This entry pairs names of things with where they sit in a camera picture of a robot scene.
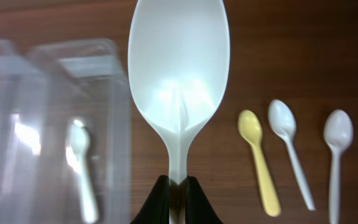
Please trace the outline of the yellow plastic spoon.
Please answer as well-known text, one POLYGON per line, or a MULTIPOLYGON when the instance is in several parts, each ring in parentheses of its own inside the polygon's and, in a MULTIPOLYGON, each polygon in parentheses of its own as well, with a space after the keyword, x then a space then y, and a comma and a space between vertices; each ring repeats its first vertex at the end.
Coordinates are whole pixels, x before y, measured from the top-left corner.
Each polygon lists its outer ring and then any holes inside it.
POLYGON ((261 146, 263 130, 260 121, 251 110, 243 110, 239 114, 237 126, 253 153, 263 208, 267 215, 277 217, 281 214, 281 206, 261 146))

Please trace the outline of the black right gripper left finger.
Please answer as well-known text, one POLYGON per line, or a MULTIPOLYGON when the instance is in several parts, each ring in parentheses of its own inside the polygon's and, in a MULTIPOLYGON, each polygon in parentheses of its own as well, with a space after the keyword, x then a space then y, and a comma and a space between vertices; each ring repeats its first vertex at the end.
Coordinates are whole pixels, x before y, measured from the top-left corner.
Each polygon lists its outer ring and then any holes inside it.
POLYGON ((169 178, 160 175, 131 224, 169 224, 169 178))

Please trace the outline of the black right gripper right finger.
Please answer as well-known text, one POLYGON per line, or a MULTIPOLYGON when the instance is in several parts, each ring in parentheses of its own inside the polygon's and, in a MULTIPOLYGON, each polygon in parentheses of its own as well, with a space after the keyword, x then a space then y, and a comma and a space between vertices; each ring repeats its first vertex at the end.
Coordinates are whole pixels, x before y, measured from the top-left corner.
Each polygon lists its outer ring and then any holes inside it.
POLYGON ((186 179, 186 224, 223 224, 219 219, 198 179, 188 176, 186 179))

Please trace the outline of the broad white plastic spoon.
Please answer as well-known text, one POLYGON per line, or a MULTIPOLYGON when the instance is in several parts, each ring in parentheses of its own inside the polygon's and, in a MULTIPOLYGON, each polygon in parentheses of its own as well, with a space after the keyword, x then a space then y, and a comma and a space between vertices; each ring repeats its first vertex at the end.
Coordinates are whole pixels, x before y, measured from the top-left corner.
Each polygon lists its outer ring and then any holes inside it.
POLYGON ((75 176, 83 223, 96 223, 99 220, 99 210, 86 157, 90 145, 91 138, 85 121, 81 117, 71 118, 65 139, 65 155, 67 164, 75 176))

